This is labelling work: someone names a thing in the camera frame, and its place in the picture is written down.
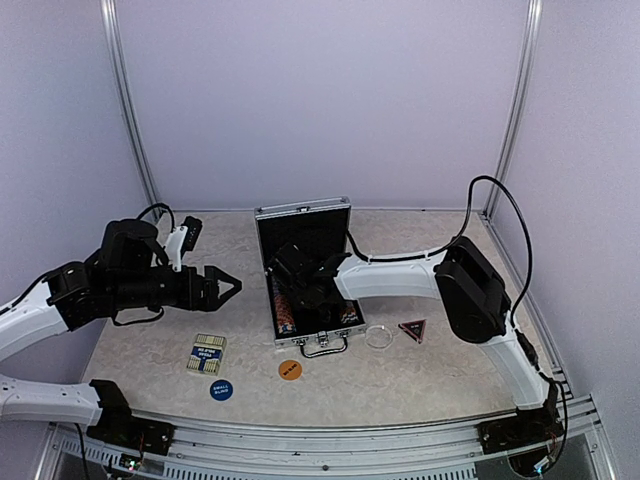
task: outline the blue disc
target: blue disc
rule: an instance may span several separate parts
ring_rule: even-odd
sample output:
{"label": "blue disc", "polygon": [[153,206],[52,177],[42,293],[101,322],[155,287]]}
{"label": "blue disc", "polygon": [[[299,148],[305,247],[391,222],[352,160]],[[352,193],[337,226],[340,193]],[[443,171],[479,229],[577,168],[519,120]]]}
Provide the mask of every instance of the blue disc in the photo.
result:
{"label": "blue disc", "polygon": [[217,380],[211,384],[209,392],[214,400],[224,402],[233,395],[233,385],[226,380]]}

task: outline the robotic arm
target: robotic arm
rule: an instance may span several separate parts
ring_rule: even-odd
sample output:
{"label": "robotic arm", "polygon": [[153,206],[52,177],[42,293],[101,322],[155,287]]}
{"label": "robotic arm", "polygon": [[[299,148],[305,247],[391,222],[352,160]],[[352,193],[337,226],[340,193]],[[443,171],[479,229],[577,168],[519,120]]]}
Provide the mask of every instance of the robotic arm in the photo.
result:
{"label": "robotic arm", "polygon": [[[42,275],[20,297],[0,308],[0,360],[44,338],[76,330],[99,319],[145,307],[158,313],[218,310],[237,294],[239,280],[214,266],[204,275],[182,264],[193,250],[202,222],[187,217],[163,247],[155,226],[134,219],[107,225],[102,246],[84,262],[71,262]],[[219,283],[232,288],[220,294]],[[93,380],[79,385],[26,382],[0,375],[0,420],[40,420],[86,425],[93,438],[166,454],[170,424],[140,419],[117,385]]]}
{"label": "robotic arm", "polygon": [[442,253],[403,258],[364,260],[340,254],[318,264],[287,244],[268,268],[292,302],[304,308],[383,296],[441,299],[453,333],[487,354],[516,406],[515,417],[480,425],[485,453],[544,441],[551,433],[561,435],[557,387],[541,375],[533,345],[512,318],[504,280],[475,244],[460,237]]}

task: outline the beige table surface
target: beige table surface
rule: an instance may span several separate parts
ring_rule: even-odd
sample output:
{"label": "beige table surface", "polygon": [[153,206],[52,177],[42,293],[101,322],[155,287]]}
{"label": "beige table surface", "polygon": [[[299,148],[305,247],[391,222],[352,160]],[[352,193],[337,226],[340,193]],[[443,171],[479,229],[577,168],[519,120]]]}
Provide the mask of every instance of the beige table surface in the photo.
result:
{"label": "beige table surface", "polygon": [[[184,215],[177,215],[180,220]],[[502,378],[481,350],[453,335],[442,303],[422,298],[362,301],[368,324],[394,332],[385,350],[372,350],[364,335],[350,339],[338,355],[305,359],[297,348],[276,350],[252,212],[196,213],[204,228],[189,265],[213,264],[243,281],[243,291],[218,312],[167,308],[154,324],[106,325],[85,373],[114,380],[131,407],[166,415],[231,423],[276,426],[374,426],[423,423],[512,409]],[[445,244],[460,228],[457,212],[354,210],[351,231],[363,252],[413,252]],[[168,229],[163,218],[159,228]],[[512,300],[517,296],[485,227],[473,216],[467,236],[503,275]],[[143,318],[127,312],[120,321]],[[525,309],[519,322],[542,357],[540,341]],[[418,344],[397,328],[426,319]],[[217,378],[186,370],[195,335],[222,335],[227,349],[218,378],[233,385],[224,402],[211,398]],[[302,376],[284,381],[278,366],[298,360]]]}

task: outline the triangular token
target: triangular token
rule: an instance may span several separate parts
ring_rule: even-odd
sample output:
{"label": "triangular token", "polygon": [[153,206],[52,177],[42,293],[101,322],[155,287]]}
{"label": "triangular token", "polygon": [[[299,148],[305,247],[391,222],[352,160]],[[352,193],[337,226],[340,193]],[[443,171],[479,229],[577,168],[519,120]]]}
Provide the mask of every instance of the triangular token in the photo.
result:
{"label": "triangular token", "polygon": [[426,320],[416,320],[415,322],[406,322],[398,325],[400,330],[405,332],[411,338],[413,338],[416,342],[422,343],[422,337],[424,336],[424,326],[426,325]]}

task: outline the orange round token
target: orange round token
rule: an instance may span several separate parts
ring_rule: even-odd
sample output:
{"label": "orange round token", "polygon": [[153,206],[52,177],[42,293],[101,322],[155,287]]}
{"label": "orange round token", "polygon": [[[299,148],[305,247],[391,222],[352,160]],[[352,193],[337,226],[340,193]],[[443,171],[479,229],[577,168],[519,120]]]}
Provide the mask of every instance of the orange round token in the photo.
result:
{"label": "orange round token", "polygon": [[278,371],[284,380],[297,380],[302,375],[302,365],[295,360],[285,360],[280,364]]}

